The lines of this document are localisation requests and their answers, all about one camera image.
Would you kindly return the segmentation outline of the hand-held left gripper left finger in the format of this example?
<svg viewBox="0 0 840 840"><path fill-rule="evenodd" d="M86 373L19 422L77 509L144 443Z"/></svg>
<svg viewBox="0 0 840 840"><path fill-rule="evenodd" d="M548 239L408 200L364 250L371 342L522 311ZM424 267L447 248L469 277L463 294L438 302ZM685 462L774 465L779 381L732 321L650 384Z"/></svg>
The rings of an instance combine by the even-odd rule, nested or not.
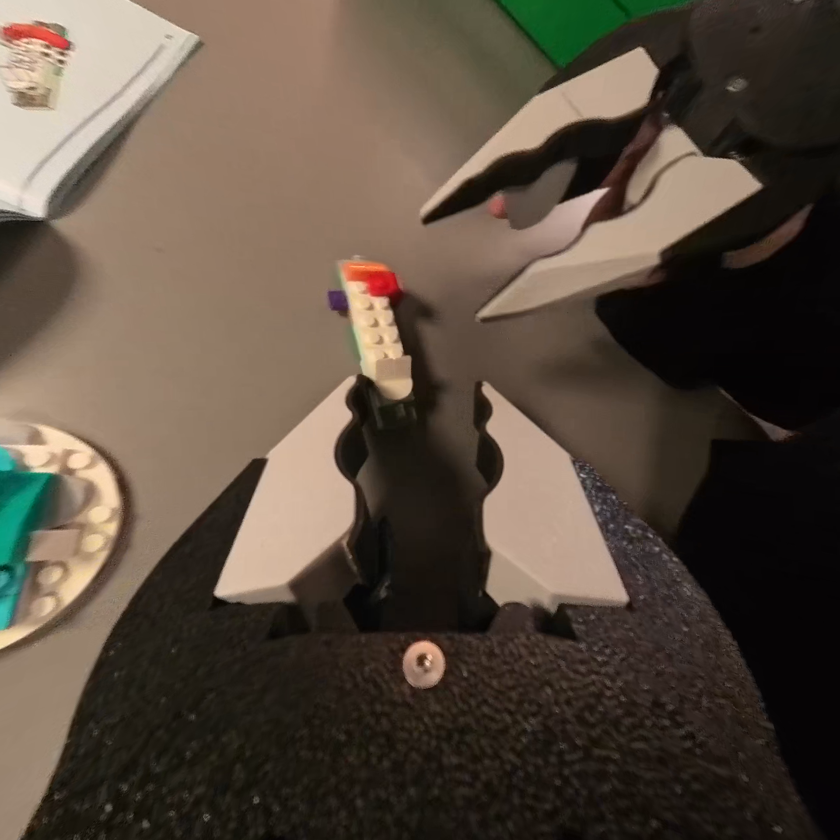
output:
<svg viewBox="0 0 840 840"><path fill-rule="evenodd" d="M340 383L265 457L214 588L221 602L296 607L311 627L370 575L359 474L369 456L364 379Z"/></svg>

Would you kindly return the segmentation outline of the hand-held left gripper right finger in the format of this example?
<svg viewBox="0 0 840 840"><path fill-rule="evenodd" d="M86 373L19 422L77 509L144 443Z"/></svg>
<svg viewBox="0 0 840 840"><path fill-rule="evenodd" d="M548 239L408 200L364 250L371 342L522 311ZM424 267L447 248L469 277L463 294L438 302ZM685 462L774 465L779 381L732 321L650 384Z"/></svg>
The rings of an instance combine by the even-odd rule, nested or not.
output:
<svg viewBox="0 0 840 840"><path fill-rule="evenodd" d="M504 606L626 607L629 594L570 454L488 382L476 385L483 590Z"/></svg>

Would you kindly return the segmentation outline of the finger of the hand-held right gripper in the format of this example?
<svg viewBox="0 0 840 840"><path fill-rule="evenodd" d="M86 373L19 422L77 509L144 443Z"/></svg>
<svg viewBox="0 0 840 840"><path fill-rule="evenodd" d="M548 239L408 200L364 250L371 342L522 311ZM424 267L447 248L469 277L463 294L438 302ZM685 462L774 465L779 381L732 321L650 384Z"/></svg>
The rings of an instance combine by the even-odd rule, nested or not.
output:
<svg viewBox="0 0 840 840"><path fill-rule="evenodd" d="M652 100L659 68L635 48L529 100L420 210L432 224L528 186L565 161L617 154Z"/></svg>
<svg viewBox="0 0 840 840"><path fill-rule="evenodd" d="M631 174L618 215L594 220L607 196L602 188L557 205L514 234L523 263L476 320L510 318L625 285L762 188L741 162L704 155L683 129L669 124Z"/></svg>

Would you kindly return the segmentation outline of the white lego strip assembly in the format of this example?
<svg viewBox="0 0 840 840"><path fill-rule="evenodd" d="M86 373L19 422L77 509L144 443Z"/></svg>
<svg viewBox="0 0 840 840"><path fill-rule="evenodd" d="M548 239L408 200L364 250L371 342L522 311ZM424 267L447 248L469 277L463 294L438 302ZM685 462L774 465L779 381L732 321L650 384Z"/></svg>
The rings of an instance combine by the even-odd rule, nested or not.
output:
<svg viewBox="0 0 840 840"><path fill-rule="evenodd" d="M406 352L396 310L403 286L388 265L359 256L335 265L337 284L328 306L350 325L367 399L378 429L393 430L416 420L413 359Z"/></svg>

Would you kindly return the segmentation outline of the person's right forearm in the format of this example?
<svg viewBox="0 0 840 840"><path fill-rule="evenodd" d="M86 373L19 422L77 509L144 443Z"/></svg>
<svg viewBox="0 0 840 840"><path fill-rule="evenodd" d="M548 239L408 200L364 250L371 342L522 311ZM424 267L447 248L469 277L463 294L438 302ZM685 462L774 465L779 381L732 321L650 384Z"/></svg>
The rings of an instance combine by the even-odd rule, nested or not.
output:
<svg viewBox="0 0 840 840"><path fill-rule="evenodd" d="M681 390L716 387L787 431L838 413L838 192L800 232L745 267L723 257L597 299L595 313L643 367Z"/></svg>

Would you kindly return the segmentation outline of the round white lego base assembly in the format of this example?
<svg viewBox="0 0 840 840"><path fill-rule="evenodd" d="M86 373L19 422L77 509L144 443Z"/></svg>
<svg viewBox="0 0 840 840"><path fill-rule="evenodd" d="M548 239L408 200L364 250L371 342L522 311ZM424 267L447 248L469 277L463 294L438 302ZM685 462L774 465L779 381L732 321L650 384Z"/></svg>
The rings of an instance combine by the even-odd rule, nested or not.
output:
<svg viewBox="0 0 840 840"><path fill-rule="evenodd" d="M120 546L128 500L111 459L45 425L1 422L1 650L57 624Z"/></svg>

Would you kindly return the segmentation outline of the open lego instruction booklet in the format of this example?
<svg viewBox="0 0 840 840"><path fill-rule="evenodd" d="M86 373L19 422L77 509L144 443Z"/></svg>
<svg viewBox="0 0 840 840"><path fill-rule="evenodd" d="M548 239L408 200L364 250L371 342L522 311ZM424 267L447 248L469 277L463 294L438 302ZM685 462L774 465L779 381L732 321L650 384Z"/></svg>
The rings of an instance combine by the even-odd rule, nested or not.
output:
<svg viewBox="0 0 840 840"><path fill-rule="evenodd" d="M2 2L2 221L46 221L201 45L127 1Z"/></svg>

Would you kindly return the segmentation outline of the person's right hand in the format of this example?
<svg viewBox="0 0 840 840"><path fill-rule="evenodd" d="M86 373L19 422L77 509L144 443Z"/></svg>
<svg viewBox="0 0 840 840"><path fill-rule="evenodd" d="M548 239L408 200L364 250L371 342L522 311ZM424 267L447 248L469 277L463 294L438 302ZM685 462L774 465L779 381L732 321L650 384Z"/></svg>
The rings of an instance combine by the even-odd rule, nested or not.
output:
<svg viewBox="0 0 840 840"><path fill-rule="evenodd" d="M723 253L721 267L727 270L744 270L770 259L798 238L807 224L813 207L814 205L805 206L755 243Z"/></svg>

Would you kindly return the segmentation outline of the green plastic bin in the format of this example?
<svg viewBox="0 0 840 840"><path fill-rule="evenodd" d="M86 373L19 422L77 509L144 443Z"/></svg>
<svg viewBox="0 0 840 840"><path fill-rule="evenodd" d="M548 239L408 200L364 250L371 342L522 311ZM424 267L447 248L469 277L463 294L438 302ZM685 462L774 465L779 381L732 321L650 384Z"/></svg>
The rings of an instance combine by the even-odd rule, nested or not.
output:
<svg viewBox="0 0 840 840"><path fill-rule="evenodd" d="M687 1L497 1L556 67L621 26Z"/></svg>

